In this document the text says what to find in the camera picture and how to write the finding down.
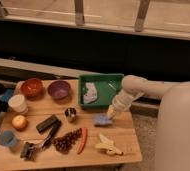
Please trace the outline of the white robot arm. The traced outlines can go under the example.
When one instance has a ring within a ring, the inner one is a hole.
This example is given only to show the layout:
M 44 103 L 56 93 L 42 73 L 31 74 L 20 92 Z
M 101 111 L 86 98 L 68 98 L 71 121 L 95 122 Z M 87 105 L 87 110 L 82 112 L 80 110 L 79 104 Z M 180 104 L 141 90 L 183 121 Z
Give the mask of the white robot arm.
M 143 77 L 127 75 L 122 79 L 121 90 L 114 96 L 108 108 L 107 116 L 112 119 L 127 111 L 132 103 L 142 96 L 161 99 L 174 85 L 174 82 L 150 81 Z

